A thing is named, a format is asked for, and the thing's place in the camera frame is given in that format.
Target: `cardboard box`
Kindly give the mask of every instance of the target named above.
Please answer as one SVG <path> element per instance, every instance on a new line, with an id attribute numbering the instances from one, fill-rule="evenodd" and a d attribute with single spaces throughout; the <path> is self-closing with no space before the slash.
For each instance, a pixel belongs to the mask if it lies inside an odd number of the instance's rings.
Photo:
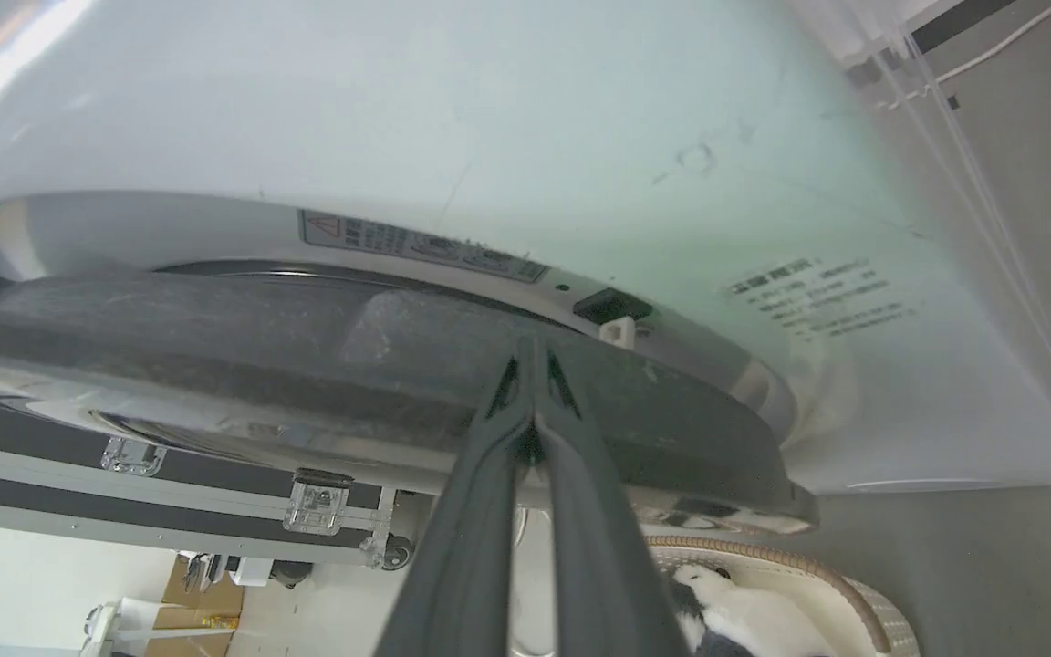
<path id="1" fill-rule="evenodd" d="M 184 573 L 188 562 L 179 557 L 172 564 L 168 586 L 164 587 L 162 602 L 180 604 L 181 607 L 164 608 L 157 614 L 153 629 L 201 628 L 204 620 L 210 616 L 239 617 L 242 615 L 242 595 L 245 591 L 233 583 L 229 573 L 222 581 L 210 586 L 201 593 L 200 587 L 192 591 L 184 590 Z M 146 657 L 223 657 L 229 648 L 233 633 L 199 637 L 181 637 L 181 639 L 159 639 L 148 642 Z"/>

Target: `sticker label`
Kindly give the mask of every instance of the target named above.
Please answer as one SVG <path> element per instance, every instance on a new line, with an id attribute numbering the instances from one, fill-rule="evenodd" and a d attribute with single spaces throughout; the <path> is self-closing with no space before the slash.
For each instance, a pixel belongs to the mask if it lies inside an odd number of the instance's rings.
<path id="1" fill-rule="evenodd" d="M 465 242 L 397 228 L 395 225 L 377 224 L 375 221 L 321 211 L 300 211 L 300 221 L 303 241 L 312 246 L 432 262 L 435 265 L 455 266 L 458 269 L 520 280 L 521 283 L 537 283 L 550 269 L 536 262 L 510 256 L 483 246 L 467 245 Z"/>
<path id="2" fill-rule="evenodd" d="M 811 341 L 864 331 L 916 314 L 888 295 L 889 280 L 854 259 L 826 265 L 799 259 L 729 286 L 730 295 L 768 315 L 782 329 Z"/>

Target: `metal latch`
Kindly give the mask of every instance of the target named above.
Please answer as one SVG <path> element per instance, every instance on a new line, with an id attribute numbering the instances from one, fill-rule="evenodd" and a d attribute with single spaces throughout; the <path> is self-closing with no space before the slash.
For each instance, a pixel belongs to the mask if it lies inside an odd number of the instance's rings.
<path id="1" fill-rule="evenodd" d="M 114 436 L 107 442 L 100 467 L 114 473 L 151 477 L 160 471 L 167 449 L 137 438 Z"/>
<path id="2" fill-rule="evenodd" d="M 288 532 L 332 536 L 338 532 L 343 509 L 354 479 L 343 474 L 324 473 L 301 467 L 294 473 L 291 505 L 283 528 Z"/>

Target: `black and white stuffed animal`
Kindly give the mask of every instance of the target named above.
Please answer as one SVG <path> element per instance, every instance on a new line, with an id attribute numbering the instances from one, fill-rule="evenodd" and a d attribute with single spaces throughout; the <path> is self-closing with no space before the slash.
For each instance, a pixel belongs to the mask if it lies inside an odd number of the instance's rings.
<path id="1" fill-rule="evenodd" d="M 695 657 L 833 657 L 797 603 L 776 591 L 737 586 L 724 569 L 680 566 L 668 587 Z"/>

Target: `white cable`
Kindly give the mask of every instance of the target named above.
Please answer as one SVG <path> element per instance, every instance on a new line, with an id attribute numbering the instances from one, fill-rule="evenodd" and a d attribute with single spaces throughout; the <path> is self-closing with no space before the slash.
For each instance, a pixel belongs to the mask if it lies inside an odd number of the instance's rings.
<path id="1" fill-rule="evenodd" d="M 1019 26 L 1019 28 L 1016 29 L 1016 32 L 1009 34 L 1008 37 L 1005 37 L 1004 41 L 1001 41 L 1000 43 L 996 43 L 996 45 L 993 45 L 992 48 L 989 48 L 987 52 L 985 52 L 984 54 L 980 55 L 978 58 L 971 59 L 971 61 L 968 61 L 966 63 L 960 64 L 959 66 L 952 67 L 951 70 L 949 70 L 949 71 L 947 71 L 947 73 L 945 73 L 943 75 L 937 76 L 937 78 L 935 78 L 935 82 L 936 83 L 947 82 L 947 80 L 955 78 L 955 76 L 959 76 L 960 74 L 969 71 L 969 70 L 971 70 L 975 66 L 980 66 L 980 64 L 982 64 L 984 62 L 987 62 L 988 59 L 995 58 L 995 56 L 998 55 L 998 54 L 1001 54 L 1002 50 L 1004 50 L 1005 48 L 1008 48 L 1009 45 L 1012 45 L 1013 42 L 1017 40 L 1017 38 L 1025 37 L 1025 35 L 1030 29 L 1032 29 L 1035 25 L 1042 24 L 1042 22 L 1046 21 L 1048 17 L 1051 17 L 1051 7 L 1048 7 L 1046 11 L 1040 12 L 1039 14 L 1037 14 L 1037 16 L 1035 16 L 1033 18 L 1033 20 L 1030 20 L 1026 24 L 1023 24 L 1022 26 Z M 906 95 L 906 100 L 916 99 L 916 97 L 926 97 L 928 91 L 930 91 L 930 86 L 924 86 L 922 88 L 922 90 L 912 91 L 912 93 L 909 93 L 908 95 Z M 891 103 L 889 105 L 887 105 L 885 103 L 880 103 L 879 107 L 885 107 L 887 109 L 893 109 L 893 108 L 900 107 L 901 103 L 902 103 L 901 100 L 897 100 L 897 101 L 894 101 L 894 103 Z"/>

